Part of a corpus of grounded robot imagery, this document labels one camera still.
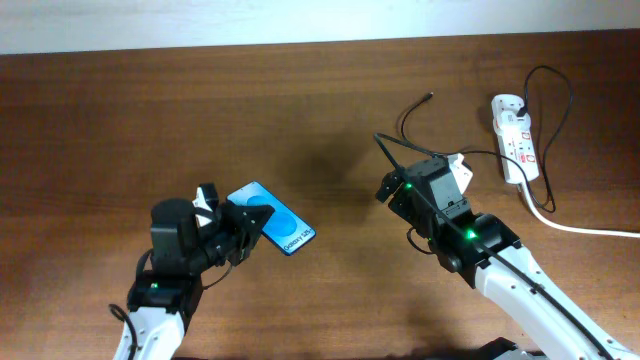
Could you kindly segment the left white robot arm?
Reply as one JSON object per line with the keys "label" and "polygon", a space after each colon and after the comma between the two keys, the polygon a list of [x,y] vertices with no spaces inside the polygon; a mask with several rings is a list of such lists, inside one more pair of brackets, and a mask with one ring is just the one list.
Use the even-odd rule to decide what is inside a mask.
{"label": "left white robot arm", "polygon": [[136,265],[126,307],[109,311],[123,323],[116,359],[170,359],[180,347],[209,287],[202,274],[246,260],[274,214],[270,205],[227,202],[211,211],[186,199],[151,210],[152,248]]}

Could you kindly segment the blue Galaxy smartphone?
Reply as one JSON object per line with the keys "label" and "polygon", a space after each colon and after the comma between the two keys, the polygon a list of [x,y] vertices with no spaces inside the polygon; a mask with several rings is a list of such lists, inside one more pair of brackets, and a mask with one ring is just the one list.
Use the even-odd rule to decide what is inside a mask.
{"label": "blue Galaxy smartphone", "polygon": [[263,227],[262,234],[286,256],[293,255],[316,236],[312,226],[257,181],[230,193],[227,200],[241,206],[271,206],[274,213]]}

